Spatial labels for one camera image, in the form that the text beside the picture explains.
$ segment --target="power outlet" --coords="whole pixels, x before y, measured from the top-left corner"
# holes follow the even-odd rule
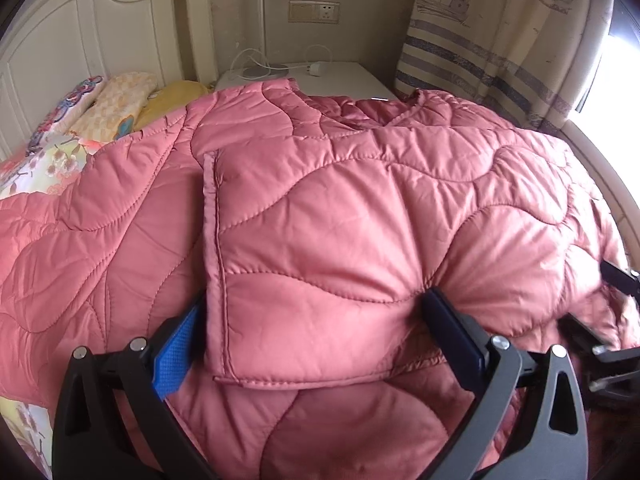
[[[338,2],[315,2],[311,0],[291,0],[289,21],[292,23],[333,23],[340,20]]]

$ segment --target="comforter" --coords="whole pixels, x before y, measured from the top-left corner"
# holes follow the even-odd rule
[[[206,287],[206,358],[168,402],[225,480],[416,478],[472,400],[416,311],[432,285],[523,349],[560,341],[567,312],[640,344],[598,271],[624,266],[620,237],[569,147],[445,92],[204,96],[61,196],[1,201],[0,245],[0,396],[51,419],[75,347],[120,350]]]

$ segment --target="striped curtain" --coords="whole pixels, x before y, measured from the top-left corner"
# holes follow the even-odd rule
[[[593,78],[613,0],[416,0],[400,96],[443,89],[556,134]]]

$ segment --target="headboard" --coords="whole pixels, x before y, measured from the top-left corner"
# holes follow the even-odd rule
[[[36,0],[0,44],[0,160],[76,84],[131,71],[214,82],[210,0]]]

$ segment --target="window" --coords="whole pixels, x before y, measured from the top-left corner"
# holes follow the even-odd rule
[[[640,204],[640,48],[608,36],[593,85],[569,118],[589,137]]]

